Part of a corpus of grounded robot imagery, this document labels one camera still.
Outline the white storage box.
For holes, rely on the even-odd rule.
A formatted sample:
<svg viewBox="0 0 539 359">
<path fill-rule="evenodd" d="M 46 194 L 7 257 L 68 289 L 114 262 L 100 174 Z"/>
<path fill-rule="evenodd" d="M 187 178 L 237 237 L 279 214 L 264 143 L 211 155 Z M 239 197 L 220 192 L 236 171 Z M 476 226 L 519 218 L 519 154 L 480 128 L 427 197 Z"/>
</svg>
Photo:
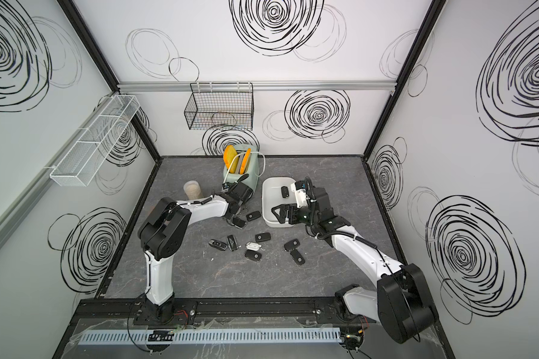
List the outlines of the white storage box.
<svg viewBox="0 0 539 359">
<path fill-rule="evenodd" d="M 287 228 L 292 227 L 285 220 L 284 224 L 278 221 L 278 218 L 272 213 L 271 209 L 282 204 L 295 204 L 295 196 L 290 190 L 290 186 L 295 184 L 296 180 L 290 177 L 271 177 L 263 182 L 262 186 L 262 217 L 265 223 L 269 227 L 274 228 Z M 287 187 L 289 191 L 289 197 L 283 197 L 281 194 L 281 188 Z"/>
</svg>

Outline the black silver key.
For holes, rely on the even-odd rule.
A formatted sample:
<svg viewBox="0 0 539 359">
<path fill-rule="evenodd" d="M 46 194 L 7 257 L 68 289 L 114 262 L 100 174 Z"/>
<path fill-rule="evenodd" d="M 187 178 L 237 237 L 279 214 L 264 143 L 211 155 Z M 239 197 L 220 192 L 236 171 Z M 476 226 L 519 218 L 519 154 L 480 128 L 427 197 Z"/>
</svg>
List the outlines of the black silver key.
<svg viewBox="0 0 539 359">
<path fill-rule="evenodd" d="M 235 216 L 231 219 L 231 224 L 239 229 L 244 229 L 244 227 L 247 225 L 247 222 L 242 218 Z"/>
</svg>

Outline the black chrome Bentley key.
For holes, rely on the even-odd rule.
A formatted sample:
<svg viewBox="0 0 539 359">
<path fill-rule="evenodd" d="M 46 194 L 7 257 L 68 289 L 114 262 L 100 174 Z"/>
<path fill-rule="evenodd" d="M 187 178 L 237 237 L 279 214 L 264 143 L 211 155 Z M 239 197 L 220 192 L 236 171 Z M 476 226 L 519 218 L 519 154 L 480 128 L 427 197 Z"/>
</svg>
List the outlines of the black chrome Bentley key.
<svg viewBox="0 0 539 359">
<path fill-rule="evenodd" d="M 239 249 L 239 245 L 234 235 L 227 236 L 227 241 L 231 251 L 237 251 Z"/>
</svg>

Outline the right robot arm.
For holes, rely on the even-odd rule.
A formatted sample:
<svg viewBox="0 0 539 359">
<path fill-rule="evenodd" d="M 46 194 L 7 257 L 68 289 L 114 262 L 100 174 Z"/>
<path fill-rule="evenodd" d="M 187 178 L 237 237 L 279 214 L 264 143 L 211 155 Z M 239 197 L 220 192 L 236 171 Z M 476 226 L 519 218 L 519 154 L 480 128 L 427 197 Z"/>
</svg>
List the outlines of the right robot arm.
<svg viewBox="0 0 539 359">
<path fill-rule="evenodd" d="M 271 177 L 262 185 L 262 216 L 271 227 L 302 224 L 309 236 L 326 242 L 349 258 L 375 285 L 343 292 L 346 311 L 378 321 L 397 343 L 417 338 L 439 319 L 422 270 L 384 254 L 359 234 L 341 215 L 335 214 L 324 188 L 310 178 Z"/>
</svg>

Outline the black VW key bottom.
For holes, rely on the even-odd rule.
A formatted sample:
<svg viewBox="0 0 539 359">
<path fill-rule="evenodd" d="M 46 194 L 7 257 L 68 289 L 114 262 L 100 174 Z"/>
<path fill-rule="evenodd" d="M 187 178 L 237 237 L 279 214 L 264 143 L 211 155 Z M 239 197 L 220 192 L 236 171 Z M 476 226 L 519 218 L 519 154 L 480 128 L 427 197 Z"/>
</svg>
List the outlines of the black VW key bottom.
<svg viewBox="0 0 539 359">
<path fill-rule="evenodd" d="M 262 254 L 258 251 L 246 250 L 245 257 L 251 261 L 259 262 L 262 259 Z"/>
</svg>

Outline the black key with buttons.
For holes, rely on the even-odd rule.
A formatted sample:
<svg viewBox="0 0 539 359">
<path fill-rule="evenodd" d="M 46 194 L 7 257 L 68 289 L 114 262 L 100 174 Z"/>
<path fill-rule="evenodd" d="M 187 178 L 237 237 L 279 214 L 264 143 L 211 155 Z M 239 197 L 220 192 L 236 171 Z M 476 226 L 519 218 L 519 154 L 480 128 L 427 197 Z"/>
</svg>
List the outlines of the black key with buttons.
<svg viewBox="0 0 539 359">
<path fill-rule="evenodd" d="M 282 195 L 283 198 L 289 198 L 290 197 L 289 189 L 288 189 L 287 186 L 284 185 L 284 186 L 281 187 L 281 195 Z"/>
</svg>

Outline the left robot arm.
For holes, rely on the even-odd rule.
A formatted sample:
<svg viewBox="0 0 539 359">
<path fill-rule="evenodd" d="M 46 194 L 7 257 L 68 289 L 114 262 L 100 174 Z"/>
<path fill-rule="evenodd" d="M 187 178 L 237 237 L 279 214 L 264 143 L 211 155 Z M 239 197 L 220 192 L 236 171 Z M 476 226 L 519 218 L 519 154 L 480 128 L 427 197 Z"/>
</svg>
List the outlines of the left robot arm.
<svg viewBox="0 0 539 359">
<path fill-rule="evenodd" d="M 172 266 L 190 225 L 210 218 L 227 221 L 237 216 L 254 190 L 245 184 L 248 174 L 228 189 L 197 200 L 160 199 L 138 232 L 146 259 L 145 298 L 149 308 L 163 317 L 173 311 Z"/>
</svg>

